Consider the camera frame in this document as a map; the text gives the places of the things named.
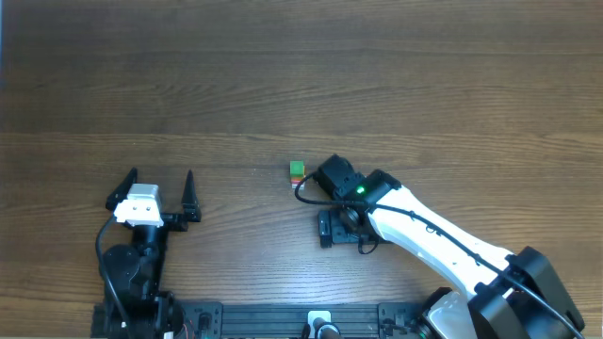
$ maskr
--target green block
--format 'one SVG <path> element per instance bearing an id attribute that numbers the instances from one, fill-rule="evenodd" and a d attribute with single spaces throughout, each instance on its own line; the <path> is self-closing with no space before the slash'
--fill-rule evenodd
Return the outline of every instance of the green block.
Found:
<path id="1" fill-rule="evenodd" d="M 303 176 L 303 161 L 291 161 L 290 174 L 292 177 Z"/>

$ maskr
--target tabletop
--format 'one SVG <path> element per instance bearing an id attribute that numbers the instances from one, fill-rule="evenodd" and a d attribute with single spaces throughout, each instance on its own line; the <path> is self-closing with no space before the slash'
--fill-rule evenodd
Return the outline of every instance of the tabletop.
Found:
<path id="1" fill-rule="evenodd" d="M 288 164 L 338 153 L 436 213 L 544 253 L 601 334 L 603 6 L 596 1 L 7 0 L 0 335 L 87 336 L 95 236 L 132 167 L 177 210 L 163 289 L 224 303 L 422 301 L 393 245 L 319 246 Z M 315 184 L 304 191 L 324 198 Z M 113 227 L 106 247 L 128 241 Z"/>

